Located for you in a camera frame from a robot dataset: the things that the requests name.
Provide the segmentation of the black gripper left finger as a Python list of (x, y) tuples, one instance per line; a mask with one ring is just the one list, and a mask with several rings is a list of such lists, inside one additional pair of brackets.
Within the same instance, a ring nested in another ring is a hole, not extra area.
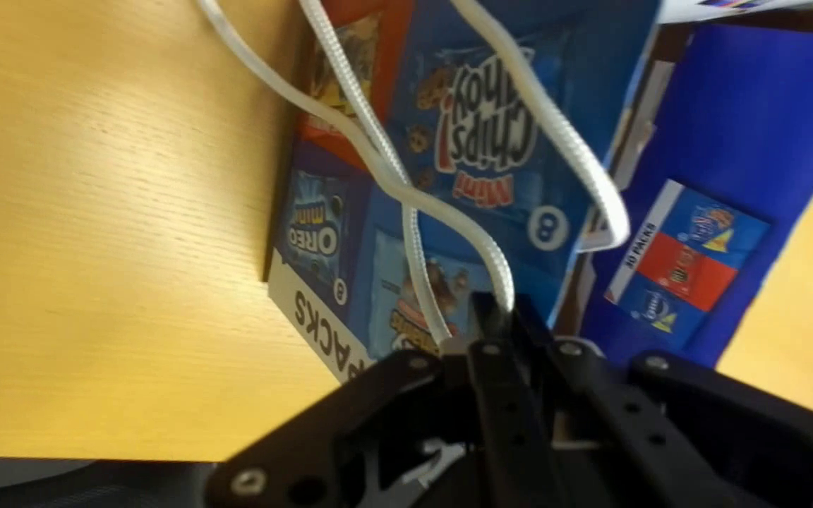
[(511, 338), (511, 313), (491, 293), (471, 297), (471, 348), (478, 352), (501, 352)]

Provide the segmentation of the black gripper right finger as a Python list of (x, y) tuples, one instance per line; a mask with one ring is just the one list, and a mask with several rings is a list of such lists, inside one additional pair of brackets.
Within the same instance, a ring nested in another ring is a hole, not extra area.
[(526, 352), (548, 352), (556, 338), (543, 320), (535, 313), (535, 307), (526, 300), (519, 300), (512, 307), (512, 343)]

